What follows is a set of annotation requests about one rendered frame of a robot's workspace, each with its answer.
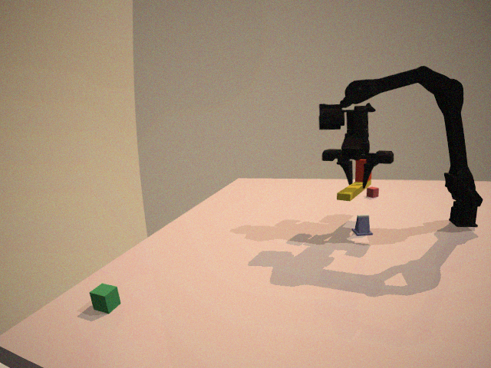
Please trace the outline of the green cube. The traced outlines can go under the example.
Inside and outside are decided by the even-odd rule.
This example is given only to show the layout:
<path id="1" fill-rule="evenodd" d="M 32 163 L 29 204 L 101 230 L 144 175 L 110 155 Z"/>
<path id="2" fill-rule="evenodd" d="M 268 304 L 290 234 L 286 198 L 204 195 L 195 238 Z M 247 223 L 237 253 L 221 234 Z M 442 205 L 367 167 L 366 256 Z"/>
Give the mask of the green cube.
<path id="1" fill-rule="evenodd" d="M 120 305 L 120 295 L 117 291 L 117 286 L 102 283 L 89 293 L 95 311 L 109 314 Z"/>

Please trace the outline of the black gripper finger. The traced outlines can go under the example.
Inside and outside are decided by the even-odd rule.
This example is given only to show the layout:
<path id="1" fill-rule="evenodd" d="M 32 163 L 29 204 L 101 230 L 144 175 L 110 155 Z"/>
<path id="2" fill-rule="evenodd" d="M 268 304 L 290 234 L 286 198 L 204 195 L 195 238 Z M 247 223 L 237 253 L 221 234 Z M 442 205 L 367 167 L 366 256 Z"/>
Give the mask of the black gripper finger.
<path id="1" fill-rule="evenodd" d="M 345 175 L 348 178 L 348 185 L 353 184 L 353 170 L 352 170 L 352 160 L 346 162 L 346 163 L 337 163 L 342 167 L 342 169 L 345 172 Z"/>
<path id="2" fill-rule="evenodd" d="M 367 164 L 365 163 L 364 164 L 364 175 L 363 175 L 363 189 L 365 189 L 365 186 L 367 185 L 367 180 L 371 174 L 371 170 L 376 166 L 378 165 L 378 163 L 376 164 Z"/>

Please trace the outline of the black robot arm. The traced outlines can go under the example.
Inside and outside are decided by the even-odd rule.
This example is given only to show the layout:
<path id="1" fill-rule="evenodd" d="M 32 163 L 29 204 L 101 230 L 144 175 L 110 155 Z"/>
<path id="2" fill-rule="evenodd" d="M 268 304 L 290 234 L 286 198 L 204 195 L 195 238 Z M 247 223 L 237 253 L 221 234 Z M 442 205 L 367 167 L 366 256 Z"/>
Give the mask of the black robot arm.
<path id="1" fill-rule="evenodd" d="M 416 83 L 434 94 L 445 120 L 450 155 L 450 171 L 444 173 L 445 186 L 456 200 L 453 201 L 449 220 L 456 227 L 478 227 L 477 207 L 481 206 L 483 199 L 476 192 L 473 175 L 467 165 L 461 117 L 463 85 L 458 80 L 450 79 L 426 66 L 380 79 L 354 80 L 345 89 L 345 97 L 340 104 L 319 104 L 320 130 L 341 129 L 341 126 L 344 126 L 344 113 L 347 113 L 347 130 L 367 130 L 367 113 L 376 111 L 370 103 L 365 106 L 354 106 L 354 110 L 342 110 L 342 108 L 362 103 L 380 93 Z M 350 133 L 345 134 L 347 135 L 341 146 L 342 159 L 358 161 L 361 155 L 369 154 L 370 143 L 369 140 L 364 140 L 362 133 L 358 134 L 358 138 L 351 137 Z"/>

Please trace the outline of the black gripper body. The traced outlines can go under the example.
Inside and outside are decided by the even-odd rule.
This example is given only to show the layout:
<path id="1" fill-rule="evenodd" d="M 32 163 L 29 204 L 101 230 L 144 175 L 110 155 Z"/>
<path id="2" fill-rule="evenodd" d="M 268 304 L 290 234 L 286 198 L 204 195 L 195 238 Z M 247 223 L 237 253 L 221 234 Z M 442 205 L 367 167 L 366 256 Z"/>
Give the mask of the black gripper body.
<path id="1" fill-rule="evenodd" d="M 364 140 L 368 140 L 368 130 L 347 130 L 347 133 L 351 134 L 351 137 L 357 137 L 362 133 Z M 326 149 L 322 153 L 322 161 L 333 161 L 338 159 L 338 163 L 346 163 L 350 159 L 342 159 L 341 149 Z M 385 163 L 389 164 L 394 161 L 394 154 L 392 151 L 379 150 L 376 153 L 369 153 L 361 155 L 361 159 L 366 159 L 367 164 Z"/>

